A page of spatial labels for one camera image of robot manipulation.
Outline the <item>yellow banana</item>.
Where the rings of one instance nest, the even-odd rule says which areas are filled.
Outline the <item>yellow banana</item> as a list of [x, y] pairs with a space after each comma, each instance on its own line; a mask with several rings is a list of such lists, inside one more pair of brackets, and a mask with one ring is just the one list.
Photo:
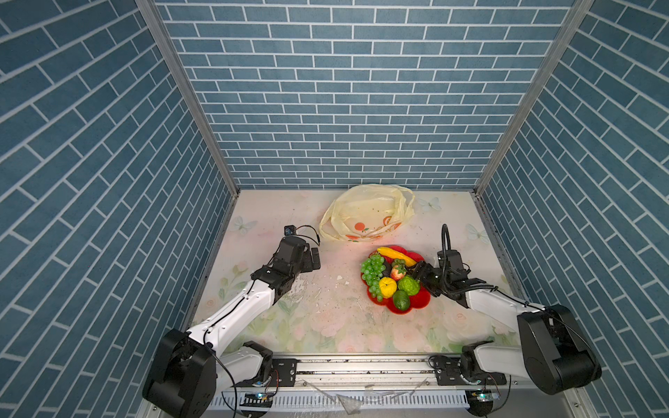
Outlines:
[[378, 252], [378, 254], [380, 254], [381, 256], [391, 259], [393, 261], [395, 260], [403, 261], [404, 264], [409, 268], [416, 265], [416, 261], [413, 260], [411, 257], [409, 257], [407, 254], [399, 252], [390, 247], [379, 247], [376, 250], [376, 252]]

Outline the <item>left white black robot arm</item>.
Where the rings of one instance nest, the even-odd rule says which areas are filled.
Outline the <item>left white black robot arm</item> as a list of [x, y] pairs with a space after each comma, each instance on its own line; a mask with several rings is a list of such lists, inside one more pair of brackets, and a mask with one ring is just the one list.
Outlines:
[[172, 417], [202, 416], [214, 396], [236, 384], [268, 382], [273, 353], [248, 341], [232, 354], [229, 344], [258, 316], [287, 294], [295, 279], [321, 267], [319, 242], [282, 238], [267, 264], [253, 272], [231, 301], [186, 331], [174, 328], [160, 340], [142, 396]]

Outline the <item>light green pear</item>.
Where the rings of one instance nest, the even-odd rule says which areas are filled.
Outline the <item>light green pear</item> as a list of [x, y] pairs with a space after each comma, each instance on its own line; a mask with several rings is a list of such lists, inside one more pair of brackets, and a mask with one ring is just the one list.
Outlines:
[[421, 284], [418, 280], [406, 275], [397, 282], [397, 287], [402, 292], [405, 292], [407, 296], [414, 296], [420, 292]]

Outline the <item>yellow lemon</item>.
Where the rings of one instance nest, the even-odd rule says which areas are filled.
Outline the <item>yellow lemon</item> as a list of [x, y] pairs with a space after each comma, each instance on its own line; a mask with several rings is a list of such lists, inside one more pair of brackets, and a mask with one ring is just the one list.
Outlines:
[[384, 277], [378, 282], [379, 294], [383, 299], [391, 298], [397, 291], [397, 282], [390, 277]]

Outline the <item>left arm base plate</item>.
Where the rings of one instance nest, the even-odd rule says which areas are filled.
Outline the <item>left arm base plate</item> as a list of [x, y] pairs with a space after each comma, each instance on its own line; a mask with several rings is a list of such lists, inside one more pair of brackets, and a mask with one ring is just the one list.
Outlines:
[[228, 374], [223, 371], [224, 383], [230, 383], [230, 388], [292, 388], [297, 376], [298, 360], [296, 358], [273, 358], [262, 360], [260, 367], [246, 379], [243, 374], [233, 375], [234, 384]]

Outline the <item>red strawberry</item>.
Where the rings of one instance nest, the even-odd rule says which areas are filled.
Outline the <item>red strawberry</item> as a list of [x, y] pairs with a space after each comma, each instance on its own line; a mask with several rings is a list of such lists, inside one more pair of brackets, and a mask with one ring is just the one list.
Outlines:
[[395, 259], [391, 265], [390, 277], [395, 281], [399, 281], [402, 280], [402, 278], [404, 278], [406, 274], [407, 274], [406, 261], [401, 259]]

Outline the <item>red flower-shaped plate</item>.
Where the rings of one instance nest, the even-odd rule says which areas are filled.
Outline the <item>red flower-shaped plate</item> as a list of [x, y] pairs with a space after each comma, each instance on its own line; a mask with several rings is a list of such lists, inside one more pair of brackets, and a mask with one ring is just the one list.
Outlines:
[[[404, 254], [407, 254], [409, 257], [411, 257], [413, 260], [416, 261], [416, 264], [418, 263], [418, 261], [424, 261], [423, 256], [421, 256], [421, 255], [419, 255], [419, 254], [417, 254], [417, 253], [408, 252], [408, 251], [407, 251], [406, 249], [404, 249], [403, 247], [399, 247], [399, 246], [390, 246], [390, 248], [393, 248], [393, 249], [395, 249], [395, 250], [397, 250], [397, 251], [399, 251], [399, 252], [402, 252], [402, 253], [404, 253]], [[385, 272], [384, 272], [384, 277], [390, 277], [390, 270], [391, 270], [391, 265], [392, 265], [393, 260], [388, 259], [388, 258], [385, 258], [385, 257], [383, 257], [383, 258], [385, 259], [385, 266], [386, 266], [386, 270], [385, 270]], [[411, 268], [413, 268], [413, 266], [412, 266], [411, 268], [409, 268], [408, 266], [406, 266], [406, 268], [407, 268], [407, 274], [406, 274], [406, 275], [409, 275], [409, 276], [412, 277], [412, 270], [411, 270]], [[366, 286], [366, 295], [367, 295], [367, 297], [368, 297], [368, 299], [369, 299], [370, 301], [372, 301], [374, 304], [376, 304], [376, 305], [378, 305], [378, 306], [383, 306], [383, 307], [385, 307], [385, 308], [388, 308], [388, 310], [390, 310], [391, 313], [394, 313], [394, 314], [396, 314], [396, 315], [405, 315], [406, 313], [409, 313], [412, 309], [426, 308], [426, 307], [428, 306], [428, 304], [430, 303], [430, 293], [429, 293], [425, 288], [423, 288], [422, 285], [421, 285], [420, 292], [419, 292], [417, 295], [409, 296], [409, 297], [410, 297], [411, 308], [410, 308], [408, 311], [406, 311], [406, 312], [398, 312], [398, 311], [395, 310], [395, 308], [393, 307], [392, 297], [391, 297], [391, 298], [388, 298], [388, 299], [383, 299], [383, 302], [379, 303], [379, 302], [375, 301], [375, 300], [369, 295], [367, 285], [365, 284], [365, 286]]]

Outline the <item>cream printed plastic bag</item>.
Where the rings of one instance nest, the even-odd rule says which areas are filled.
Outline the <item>cream printed plastic bag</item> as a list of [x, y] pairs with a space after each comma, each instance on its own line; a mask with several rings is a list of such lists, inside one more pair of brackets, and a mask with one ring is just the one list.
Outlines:
[[414, 216], [415, 200], [403, 186], [355, 186], [330, 204], [319, 224], [320, 234], [345, 242], [379, 240]]

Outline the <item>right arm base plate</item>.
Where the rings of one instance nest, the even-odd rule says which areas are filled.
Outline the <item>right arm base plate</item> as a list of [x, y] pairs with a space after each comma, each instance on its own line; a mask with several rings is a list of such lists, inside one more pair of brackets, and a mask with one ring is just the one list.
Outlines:
[[428, 364], [439, 386], [503, 386], [508, 383], [506, 374], [484, 372], [467, 357], [432, 355], [428, 358]]

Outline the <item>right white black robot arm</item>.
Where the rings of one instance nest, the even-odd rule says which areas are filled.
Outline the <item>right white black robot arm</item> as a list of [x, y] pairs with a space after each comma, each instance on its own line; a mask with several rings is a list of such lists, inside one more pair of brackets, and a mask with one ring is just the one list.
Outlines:
[[507, 374], [555, 395], [601, 378], [599, 359], [569, 308], [521, 301], [491, 283], [470, 278], [470, 269], [456, 250], [442, 250], [437, 257], [437, 266], [420, 261], [409, 274], [432, 296], [445, 296], [487, 315], [519, 337], [514, 347], [493, 341], [463, 347], [459, 368], [465, 381], [477, 384], [490, 374]]

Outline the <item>green grape bunch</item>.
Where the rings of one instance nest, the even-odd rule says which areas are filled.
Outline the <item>green grape bunch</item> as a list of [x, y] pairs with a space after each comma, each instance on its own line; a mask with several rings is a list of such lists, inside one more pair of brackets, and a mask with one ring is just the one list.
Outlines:
[[369, 295], [377, 302], [383, 302], [380, 281], [384, 277], [386, 270], [385, 259], [381, 254], [372, 253], [361, 264], [360, 267], [362, 280], [368, 288]]

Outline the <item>dark green lime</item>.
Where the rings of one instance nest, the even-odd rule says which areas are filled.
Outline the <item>dark green lime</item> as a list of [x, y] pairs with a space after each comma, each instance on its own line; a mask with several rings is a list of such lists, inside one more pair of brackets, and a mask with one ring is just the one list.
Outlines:
[[410, 297], [403, 290], [397, 290], [392, 296], [393, 307], [398, 312], [406, 312], [411, 308]]

